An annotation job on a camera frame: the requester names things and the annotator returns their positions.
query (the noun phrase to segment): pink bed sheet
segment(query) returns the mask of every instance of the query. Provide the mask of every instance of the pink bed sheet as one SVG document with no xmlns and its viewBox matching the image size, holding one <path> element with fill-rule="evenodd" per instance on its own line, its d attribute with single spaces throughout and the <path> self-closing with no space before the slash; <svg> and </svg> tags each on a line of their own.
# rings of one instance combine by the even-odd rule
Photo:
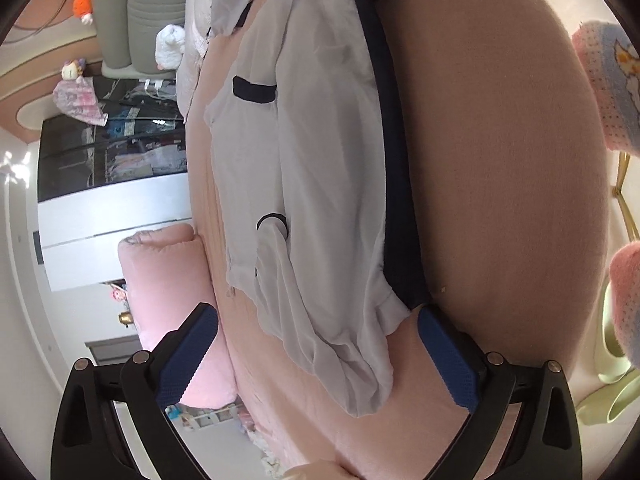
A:
<svg viewBox="0 0 640 480">
<path fill-rule="evenodd" d="M 211 41 L 186 125 L 193 218 L 238 389 L 287 466 L 326 459 L 367 480 L 419 480 L 466 411 L 418 339 L 416 313 L 388 338 L 390 399 L 352 418 L 226 284 L 203 112 L 264 1 L 244 29 Z M 570 370 L 604 270 L 607 188 L 598 112 L 567 34 L 544 0 L 381 0 L 379 10 L 432 290 L 485 351 Z M 479 478 L 495 468 L 513 421 L 512 410 Z"/>
</svg>

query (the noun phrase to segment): metal screw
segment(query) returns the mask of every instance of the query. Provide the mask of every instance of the metal screw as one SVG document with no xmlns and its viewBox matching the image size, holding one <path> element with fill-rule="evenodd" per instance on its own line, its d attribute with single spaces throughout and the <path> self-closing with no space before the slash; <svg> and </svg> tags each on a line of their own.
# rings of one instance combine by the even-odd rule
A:
<svg viewBox="0 0 640 480">
<path fill-rule="evenodd" d="M 135 364 L 137 365 L 141 365 L 142 363 L 146 363 L 147 361 L 149 361 L 150 357 L 151 354 L 149 352 L 147 352 L 146 350 L 140 350 L 139 352 L 133 354 L 133 362 L 135 362 Z"/>
<path fill-rule="evenodd" d="M 562 367 L 560 366 L 560 363 L 558 361 L 549 361 L 546 364 L 546 367 L 555 374 L 559 374 L 562 371 Z"/>
<path fill-rule="evenodd" d="M 78 371 L 81 371 L 87 368 L 88 365 L 89 365 L 89 359 L 83 357 L 81 359 L 78 359 L 78 361 L 75 362 L 74 368 Z"/>
<path fill-rule="evenodd" d="M 498 352 L 489 352 L 486 355 L 486 360 L 494 366 L 500 366 L 504 362 L 504 357 Z"/>
</svg>

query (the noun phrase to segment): orange plush toy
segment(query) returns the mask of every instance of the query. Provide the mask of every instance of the orange plush toy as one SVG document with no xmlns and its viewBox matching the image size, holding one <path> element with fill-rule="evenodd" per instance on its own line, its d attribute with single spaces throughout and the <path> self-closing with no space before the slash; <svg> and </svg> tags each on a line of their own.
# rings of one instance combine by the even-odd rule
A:
<svg viewBox="0 0 640 480">
<path fill-rule="evenodd" d="M 74 16 L 80 18 L 85 25 L 91 25 L 94 22 L 93 12 L 91 0 L 74 0 Z"/>
</svg>

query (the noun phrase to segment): pink blanket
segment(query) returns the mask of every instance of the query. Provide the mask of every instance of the pink blanket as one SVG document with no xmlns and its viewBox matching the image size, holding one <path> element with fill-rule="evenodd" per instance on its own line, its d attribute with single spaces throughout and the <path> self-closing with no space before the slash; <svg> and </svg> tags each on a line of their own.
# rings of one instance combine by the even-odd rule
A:
<svg viewBox="0 0 640 480">
<path fill-rule="evenodd" d="M 193 218 L 239 392 L 288 466 L 326 459 L 367 480 L 419 480 L 466 412 L 425 352 L 415 313 L 388 338 L 390 399 L 352 418 L 226 284 L 203 110 L 264 1 L 243 30 L 209 45 L 186 125 Z M 380 13 L 432 290 L 485 351 L 527 365 L 553 358 L 570 370 L 604 269 L 607 189 L 598 111 L 567 34 L 544 0 L 381 0 Z M 513 417 L 480 478 L 495 468 Z"/>
</svg>

